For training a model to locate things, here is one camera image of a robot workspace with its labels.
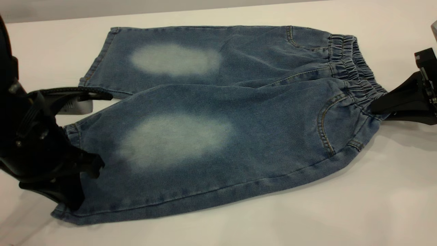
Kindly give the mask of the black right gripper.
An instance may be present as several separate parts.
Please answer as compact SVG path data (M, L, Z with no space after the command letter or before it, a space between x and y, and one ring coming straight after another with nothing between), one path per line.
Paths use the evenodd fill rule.
M386 121L409 121L436 125L437 59L433 48L414 53L420 71L391 92L374 100L373 114L389 114Z

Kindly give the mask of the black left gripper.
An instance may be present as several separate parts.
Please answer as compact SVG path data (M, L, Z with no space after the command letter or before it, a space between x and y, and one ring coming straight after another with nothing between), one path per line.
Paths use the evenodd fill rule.
M61 87L26 93L17 81L1 82L1 162L22 189L70 210L85 200L81 174L100 176L98 154L74 152L54 115L86 115L94 100L113 95L97 88Z

